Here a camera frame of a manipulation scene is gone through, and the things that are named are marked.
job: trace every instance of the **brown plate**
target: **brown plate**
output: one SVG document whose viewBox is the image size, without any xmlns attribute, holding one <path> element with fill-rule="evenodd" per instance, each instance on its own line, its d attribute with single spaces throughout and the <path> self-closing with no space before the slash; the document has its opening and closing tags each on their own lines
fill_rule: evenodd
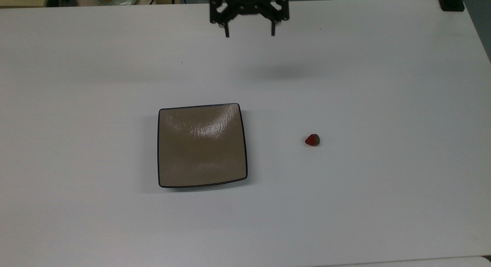
<svg viewBox="0 0 491 267">
<path fill-rule="evenodd" d="M 244 125 L 237 103 L 158 112 L 158 184 L 219 185 L 247 178 Z"/>
</svg>

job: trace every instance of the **white table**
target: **white table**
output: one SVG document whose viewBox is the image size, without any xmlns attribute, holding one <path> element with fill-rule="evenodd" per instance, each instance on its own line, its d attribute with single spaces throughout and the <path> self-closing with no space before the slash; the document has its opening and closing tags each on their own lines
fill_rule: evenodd
<svg viewBox="0 0 491 267">
<path fill-rule="evenodd" d="M 467 12 L 295 2 L 277 36 L 252 16 L 229 39 L 207 5 L 0 17 L 1 266 L 491 254 L 491 66 Z M 160 188 L 158 110 L 228 102 L 249 178 Z"/>
</svg>

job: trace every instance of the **red strawberry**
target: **red strawberry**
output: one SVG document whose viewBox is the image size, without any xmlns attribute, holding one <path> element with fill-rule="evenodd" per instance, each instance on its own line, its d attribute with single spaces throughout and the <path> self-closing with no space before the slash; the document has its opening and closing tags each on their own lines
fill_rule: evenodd
<svg viewBox="0 0 491 267">
<path fill-rule="evenodd" d="M 317 145 L 319 145 L 321 143 L 321 138 L 319 138 L 319 135 L 318 134 L 311 134 L 305 140 L 305 143 L 307 143 L 310 146 L 317 146 Z"/>
</svg>

